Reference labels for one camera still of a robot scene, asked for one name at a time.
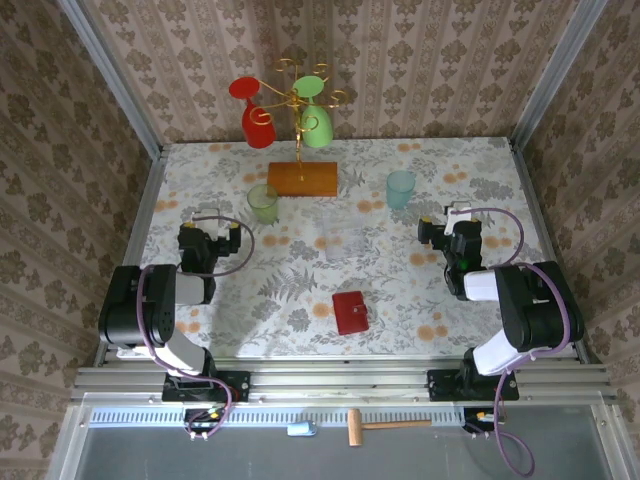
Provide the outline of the red card holder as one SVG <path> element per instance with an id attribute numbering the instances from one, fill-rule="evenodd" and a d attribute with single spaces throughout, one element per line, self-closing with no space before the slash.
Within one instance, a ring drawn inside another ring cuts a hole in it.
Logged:
<path id="1" fill-rule="evenodd" d="M 369 329 L 368 309 L 361 291 L 335 293 L 332 301 L 339 335 L 362 333 Z"/>

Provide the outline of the red wine glass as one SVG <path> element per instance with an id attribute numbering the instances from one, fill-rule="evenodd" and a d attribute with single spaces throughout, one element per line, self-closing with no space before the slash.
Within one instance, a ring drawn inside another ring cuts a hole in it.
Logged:
<path id="1" fill-rule="evenodd" d="M 276 139 L 271 115 L 253 101 L 259 89 L 260 82 L 254 77 L 240 77 L 229 86 L 232 97 L 246 102 L 241 121 L 242 130 L 247 144 L 254 149 L 266 148 Z"/>

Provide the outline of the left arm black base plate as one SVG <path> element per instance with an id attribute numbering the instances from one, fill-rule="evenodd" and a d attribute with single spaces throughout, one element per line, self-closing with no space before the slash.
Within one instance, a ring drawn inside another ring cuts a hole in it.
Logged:
<path id="1" fill-rule="evenodd" d="M 219 371 L 218 380 L 231 392 L 231 402 L 247 402 L 250 392 L 250 373 L 247 371 Z M 215 382 L 193 380 L 165 375 L 162 390 L 163 402 L 225 403 L 227 395 Z"/>

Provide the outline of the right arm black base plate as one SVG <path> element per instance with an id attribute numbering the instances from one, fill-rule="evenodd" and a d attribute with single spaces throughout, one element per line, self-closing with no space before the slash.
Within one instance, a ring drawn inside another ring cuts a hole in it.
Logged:
<path id="1" fill-rule="evenodd" d="M 493 401 L 499 379 L 499 375 L 473 375 L 464 380 L 460 370 L 436 369 L 427 371 L 425 386 L 433 402 Z"/>

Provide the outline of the green wine glass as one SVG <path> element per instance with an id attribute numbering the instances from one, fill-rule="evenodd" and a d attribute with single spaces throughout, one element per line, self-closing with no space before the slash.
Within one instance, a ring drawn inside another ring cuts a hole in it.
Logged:
<path id="1" fill-rule="evenodd" d="M 324 107 L 316 104 L 314 98 L 323 92 L 325 82 L 316 75 L 306 75 L 297 79 L 293 88 L 297 95 L 307 102 L 300 116 L 299 126 L 303 142 L 312 148 L 322 148 L 333 140 L 333 128 Z"/>

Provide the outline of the teal plastic tumbler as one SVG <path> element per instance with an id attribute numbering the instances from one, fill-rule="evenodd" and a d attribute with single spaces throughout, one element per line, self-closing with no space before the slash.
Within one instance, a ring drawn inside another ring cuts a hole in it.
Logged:
<path id="1" fill-rule="evenodd" d="M 410 200 L 416 183 L 412 172 L 394 171 L 386 179 L 386 201 L 391 209 L 399 210 Z"/>

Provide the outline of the aluminium corner post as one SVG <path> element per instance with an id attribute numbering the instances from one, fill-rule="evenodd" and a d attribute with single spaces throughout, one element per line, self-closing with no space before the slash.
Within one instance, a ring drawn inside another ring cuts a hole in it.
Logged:
<path id="1" fill-rule="evenodd" d="M 579 0 L 567 26 L 562 30 L 554 52 L 547 62 L 510 137 L 514 150 L 523 150 L 550 107 L 562 82 L 602 15 L 608 0 Z"/>
<path id="2" fill-rule="evenodd" d="M 152 163 L 162 153 L 161 142 L 150 123 L 146 120 L 140 102 L 125 79 L 115 56 L 110 52 L 104 35 L 91 18 L 83 0 L 57 0 L 71 25 L 87 49 L 90 58 L 100 71 L 118 105 L 123 110 L 137 138 L 144 146 Z"/>

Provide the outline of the clear plastic card box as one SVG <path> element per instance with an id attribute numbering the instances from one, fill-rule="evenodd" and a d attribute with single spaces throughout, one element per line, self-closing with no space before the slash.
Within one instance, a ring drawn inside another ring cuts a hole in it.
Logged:
<path id="1" fill-rule="evenodd" d="M 326 211 L 321 226 L 328 261 L 351 259 L 364 254 L 363 221 L 359 215 L 349 210 Z"/>

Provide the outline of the floral tablecloth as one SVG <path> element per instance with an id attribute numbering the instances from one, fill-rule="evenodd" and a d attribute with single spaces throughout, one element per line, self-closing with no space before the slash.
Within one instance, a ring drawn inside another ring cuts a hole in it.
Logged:
<path id="1" fill-rule="evenodd" d="M 181 306 L 178 328 L 224 357 L 459 357 L 501 327 L 494 302 L 460 301 L 445 284 L 441 253 L 417 238 L 421 217 L 442 224 L 444 208 L 479 209 L 482 256 L 494 265 L 544 257 L 511 150 L 503 138 L 334 141 L 303 153 L 334 161 L 334 198 L 282 198 L 278 220 L 259 223 L 246 196 L 265 183 L 272 162 L 292 162 L 291 141 L 257 150 L 243 143 L 170 149 L 143 265 L 175 264 L 182 223 L 200 207 L 249 226 L 238 254 L 220 260 L 217 288 L 204 306 Z M 416 177 L 404 208 L 387 205 L 394 171 Z M 328 261 L 323 213 L 349 210 L 363 221 L 364 254 Z M 338 334 L 332 296 L 361 291 L 369 329 Z"/>

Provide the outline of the aluminium cross rail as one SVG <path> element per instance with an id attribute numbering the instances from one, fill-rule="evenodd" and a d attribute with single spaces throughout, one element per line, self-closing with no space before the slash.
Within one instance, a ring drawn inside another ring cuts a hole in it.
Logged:
<path id="1" fill-rule="evenodd" d="M 427 372 L 454 368 L 451 361 L 238 361 L 223 370 L 250 373 L 250 405 L 422 405 L 430 401 Z M 160 401 L 164 372 L 148 362 L 109 362 L 82 368 L 71 398 L 114 402 Z M 560 359 L 539 361 L 515 372 L 508 385 L 529 405 L 609 403 L 616 388 L 602 366 Z"/>

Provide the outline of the grey metal panel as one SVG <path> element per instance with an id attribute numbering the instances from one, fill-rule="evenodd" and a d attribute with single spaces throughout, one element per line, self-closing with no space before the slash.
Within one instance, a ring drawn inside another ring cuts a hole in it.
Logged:
<path id="1" fill-rule="evenodd" d="M 507 409 L 504 439 L 462 426 L 366 430 L 347 424 L 290 437 L 229 427 L 191 441 L 182 427 L 91 428 L 97 407 L 180 407 L 83 400 L 67 411 L 45 480 L 640 480 L 621 410 L 603 401 Z"/>

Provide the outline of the green plastic tumbler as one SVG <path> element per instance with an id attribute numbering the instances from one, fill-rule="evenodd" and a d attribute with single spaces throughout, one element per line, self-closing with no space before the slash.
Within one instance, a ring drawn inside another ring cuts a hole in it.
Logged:
<path id="1" fill-rule="evenodd" d="M 247 194 L 247 202 L 261 224 L 272 225 L 278 220 L 278 193 L 269 184 L 254 186 Z"/>

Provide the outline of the wooden mallet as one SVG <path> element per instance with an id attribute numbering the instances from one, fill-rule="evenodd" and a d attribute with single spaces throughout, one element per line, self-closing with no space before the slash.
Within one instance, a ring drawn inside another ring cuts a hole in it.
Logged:
<path id="1" fill-rule="evenodd" d="M 431 426 L 431 420 L 365 423 L 359 409 L 349 409 L 347 412 L 348 443 L 350 447 L 360 447 L 363 445 L 363 432 L 366 430 L 405 429 Z"/>

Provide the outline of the aluminium table side rail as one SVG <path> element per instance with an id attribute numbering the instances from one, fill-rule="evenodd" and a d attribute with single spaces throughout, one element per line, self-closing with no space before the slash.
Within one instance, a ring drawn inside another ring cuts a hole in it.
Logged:
<path id="1" fill-rule="evenodd" d="M 520 149 L 512 144 L 511 141 L 508 142 L 508 145 L 510 147 L 513 161 L 519 175 L 520 183 L 527 200 L 530 215 L 532 217 L 532 221 L 539 239 L 541 251 L 543 252 L 547 260 L 554 260 L 559 264 L 562 264 L 562 261 L 559 260 L 556 255 L 556 251 L 554 249 L 551 236 L 545 222 L 545 217 L 538 201 L 538 197 L 536 195 L 531 177 L 527 170 L 523 154 Z M 595 354 L 585 343 L 586 338 L 587 336 L 584 336 L 582 340 L 574 344 L 574 349 L 577 352 L 578 359 L 581 363 L 601 365 L 602 362 L 595 356 Z"/>
<path id="2" fill-rule="evenodd" d="M 124 266 L 139 265 L 141 262 L 158 194 L 164 180 L 168 155 L 169 148 L 163 149 L 151 164 L 136 218 L 131 229 L 127 249 L 122 260 Z"/>

